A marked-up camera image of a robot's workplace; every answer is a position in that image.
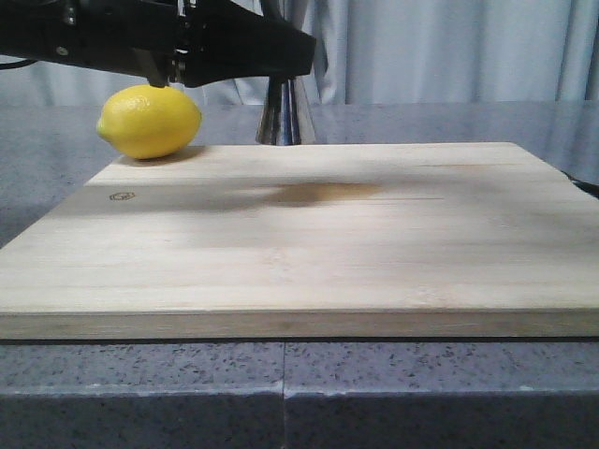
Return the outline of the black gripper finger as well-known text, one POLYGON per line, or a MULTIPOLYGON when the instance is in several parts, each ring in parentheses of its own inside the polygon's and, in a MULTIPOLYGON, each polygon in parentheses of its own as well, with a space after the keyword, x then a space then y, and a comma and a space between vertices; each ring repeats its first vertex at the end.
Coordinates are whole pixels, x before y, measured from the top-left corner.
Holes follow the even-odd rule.
POLYGON ((257 14, 233 1, 185 2, 175 80, 197 88, 221 80, 309 74, 315 38, 286 20, 278 1, 260 6, 257 14))

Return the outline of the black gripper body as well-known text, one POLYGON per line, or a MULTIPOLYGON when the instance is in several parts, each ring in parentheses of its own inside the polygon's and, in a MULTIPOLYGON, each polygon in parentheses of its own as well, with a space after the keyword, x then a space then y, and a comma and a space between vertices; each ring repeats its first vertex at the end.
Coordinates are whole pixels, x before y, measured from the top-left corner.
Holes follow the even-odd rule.
POLYGON ((173 77, 178 1, 3 1, 1 54, 145 78, 173 77))

